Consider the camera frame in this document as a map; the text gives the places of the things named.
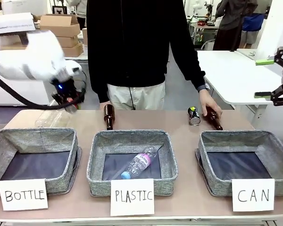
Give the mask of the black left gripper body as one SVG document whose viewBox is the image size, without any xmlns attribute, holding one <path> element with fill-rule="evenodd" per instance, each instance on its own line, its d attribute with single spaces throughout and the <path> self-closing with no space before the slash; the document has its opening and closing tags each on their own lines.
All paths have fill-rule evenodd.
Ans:
<svg viewBox="0 0 283 226">
<path fill-rule="evenodd" d="M 75 87 L 75 81 L 83 83 L 80 90 Z M 55 93 L 65 95 L 67 100 L 69 97 L 76 98 L 78 95 L 85 96 L 85 80 L 70 78 L 65 82 L 59 82 L 57 79 L 54 79 L 51 81 L 51 84 L 56 89 Z"/>
</svg>

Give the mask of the person's left hand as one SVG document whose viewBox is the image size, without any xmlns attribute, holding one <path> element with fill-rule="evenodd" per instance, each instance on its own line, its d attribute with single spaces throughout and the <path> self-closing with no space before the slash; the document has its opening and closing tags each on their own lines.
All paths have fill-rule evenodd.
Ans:
<svg viewBox="0 0 283 226">
<path fill-rule="evenodd" d="M 215 102 L 215 100 L 211 97 L 211 95 L 206 89 L 202 89 L 199 91 L 199 97 L 200 97 L 200 104 L 201 104 L 203 116 L 207 116 L 208 114 L 207 108 L 210 107 L 212 110 L 214 110 L 217 113 L 219 118 L 221 117 L 222 109 Z"/>
</svg>

